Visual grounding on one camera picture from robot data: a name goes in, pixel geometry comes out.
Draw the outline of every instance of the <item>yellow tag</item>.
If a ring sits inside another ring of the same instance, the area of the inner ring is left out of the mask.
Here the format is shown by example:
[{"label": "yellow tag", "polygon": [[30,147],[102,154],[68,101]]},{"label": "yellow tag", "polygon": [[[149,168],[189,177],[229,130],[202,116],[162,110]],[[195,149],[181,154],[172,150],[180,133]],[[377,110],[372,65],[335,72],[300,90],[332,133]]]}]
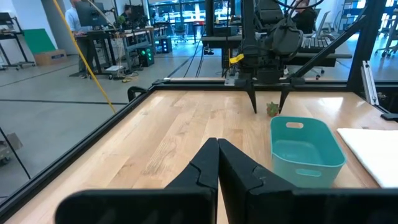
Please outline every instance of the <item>yellow tag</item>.
[{"label": "yellow tag", "polygon": [[235,58],[230,58],[229,62],[230,63],[237,63],[238,61],[242,60],[243,58],[244,58],[244,55],[243,54],[239,54]]}]

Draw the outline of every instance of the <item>wooden tabletop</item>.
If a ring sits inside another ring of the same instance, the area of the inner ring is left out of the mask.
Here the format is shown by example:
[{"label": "wooden tabletop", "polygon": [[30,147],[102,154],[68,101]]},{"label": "wooden tabletop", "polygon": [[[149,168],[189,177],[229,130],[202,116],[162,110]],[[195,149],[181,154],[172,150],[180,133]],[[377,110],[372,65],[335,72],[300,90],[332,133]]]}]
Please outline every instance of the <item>wooden tabletop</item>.
[{"label": "wooden tabletop", "polygon": [[[7,223],[53,223],[57,205],[84,189],[159,189],[175,178],[210,137],[225,138],[272,170],[266,103],[279,92],[257,92],[258,114],[243,91],[156,91]],[[334,187],[378,187],[337,128],[398,129],[354,93],[292,92],[283,115],[320,119],[334,132],[346,164]],[[221,191],[218,223],[227,223]]]}]

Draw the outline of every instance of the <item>teal plastic bin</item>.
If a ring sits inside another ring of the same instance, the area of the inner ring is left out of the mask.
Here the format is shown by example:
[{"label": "teal plastic bin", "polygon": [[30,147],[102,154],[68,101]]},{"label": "teal plastic bin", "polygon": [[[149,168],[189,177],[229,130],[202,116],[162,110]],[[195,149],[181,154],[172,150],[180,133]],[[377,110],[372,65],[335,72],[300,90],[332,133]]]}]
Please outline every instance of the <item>teal plastic bin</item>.
[{"label": "teal plastic bin", "polygon": [[317,119],[271,119],[274,173],[297,187],[331,187],[346,162],[333,133]]}]

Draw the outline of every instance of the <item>small plush toy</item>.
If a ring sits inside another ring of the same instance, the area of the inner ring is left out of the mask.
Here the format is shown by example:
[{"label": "small plush toy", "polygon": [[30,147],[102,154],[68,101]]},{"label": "small plush toy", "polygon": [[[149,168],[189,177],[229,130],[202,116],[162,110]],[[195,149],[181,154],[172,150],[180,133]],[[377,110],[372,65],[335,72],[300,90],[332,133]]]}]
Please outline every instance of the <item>small plush toy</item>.
[{"label": "small plush toy", "polygon": [[279,105],[274,102],[267,103],[267,114],[271,118],[277,116],[279,114]]}]

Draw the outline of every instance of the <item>bin handle cutout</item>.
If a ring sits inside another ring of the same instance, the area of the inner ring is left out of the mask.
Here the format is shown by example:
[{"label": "bin handle cutout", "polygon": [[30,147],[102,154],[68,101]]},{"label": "bin handle cutout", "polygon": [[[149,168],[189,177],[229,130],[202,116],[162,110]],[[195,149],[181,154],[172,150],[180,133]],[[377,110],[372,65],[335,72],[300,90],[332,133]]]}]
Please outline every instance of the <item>bin handle cutout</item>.
[{"label": "bin handle cutout", "polygon": [[320,177],[322,173],[318,170],[297,169],[296,173],[299,175],[307,175],[311,177]]},{"label": "bin handle cutout", "polygon": [[302,128],[304,128],[304,124],[303,123],[298,123],[298,122],[287,122],[286,123],[286,128],[302,129]]}]

